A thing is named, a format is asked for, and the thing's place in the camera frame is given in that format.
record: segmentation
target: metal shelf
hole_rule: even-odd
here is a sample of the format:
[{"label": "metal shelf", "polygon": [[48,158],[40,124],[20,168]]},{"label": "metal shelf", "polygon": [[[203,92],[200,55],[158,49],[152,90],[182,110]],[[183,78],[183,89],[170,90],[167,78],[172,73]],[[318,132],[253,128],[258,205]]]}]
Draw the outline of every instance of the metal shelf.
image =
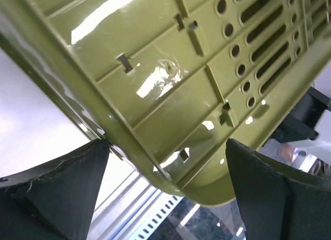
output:
[{"label": "metal shelf", "polygon": [[134,171],[95,209],[87,239],[147,239],[181,200]]}]

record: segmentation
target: olive green plastic crate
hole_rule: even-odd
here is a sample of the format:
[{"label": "olive green plastic crate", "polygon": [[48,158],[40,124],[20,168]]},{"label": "olive green plastic crate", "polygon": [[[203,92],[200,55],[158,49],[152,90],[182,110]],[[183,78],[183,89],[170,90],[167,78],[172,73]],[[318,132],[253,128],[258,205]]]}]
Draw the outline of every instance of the olive green plastic crate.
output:
[{"label": "olive green plastic crate", "polygon": [[306,92],[331,54],[330,6],[0,0],[1,46],[154,186],[219,205],[234,199],[224,143],[259,148]]}]

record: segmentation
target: plastic crate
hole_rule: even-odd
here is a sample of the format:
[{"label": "plastic crate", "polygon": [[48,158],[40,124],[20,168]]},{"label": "plastic crate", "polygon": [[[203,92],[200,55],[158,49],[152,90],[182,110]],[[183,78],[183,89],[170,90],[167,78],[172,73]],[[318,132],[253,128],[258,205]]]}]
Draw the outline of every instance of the plastic crate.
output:
[{"label": "plastic crate", "polygon": [[226,140],[259,148],[328,62],[330,5],[0,0],[1,46],[154,186],[219,205]]}]

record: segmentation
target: glossy plastic surface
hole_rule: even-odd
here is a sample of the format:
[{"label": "glossy plastic surface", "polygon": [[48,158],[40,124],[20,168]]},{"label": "glossy plastic surface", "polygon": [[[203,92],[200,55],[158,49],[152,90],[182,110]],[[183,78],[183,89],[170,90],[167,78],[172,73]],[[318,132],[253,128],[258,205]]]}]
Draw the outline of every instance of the glossy plastic surface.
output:
[{"label": "glossy plastic surface", "polygon": [[329,4],[1,0],[0,33],[154,186],[218,205],[234,199],[227,138],[259,148],[328,62]]}]

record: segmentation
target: black rubber flap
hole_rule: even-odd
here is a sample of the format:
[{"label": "black rubber flap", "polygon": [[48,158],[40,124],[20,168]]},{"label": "black rubber flap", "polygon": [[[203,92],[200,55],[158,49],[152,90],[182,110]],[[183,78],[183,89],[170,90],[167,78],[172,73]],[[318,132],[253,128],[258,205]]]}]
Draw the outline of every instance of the black rubber flap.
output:
[{"label": "black rubber flap", "polygon": [[246,239],[331,239],[331,182],[228,140],[229,172]]},{"label": "black rubber flap", "polygon": [[95,140],[2,178],[0,239],[86,239],[108,156],[107,141]]}]

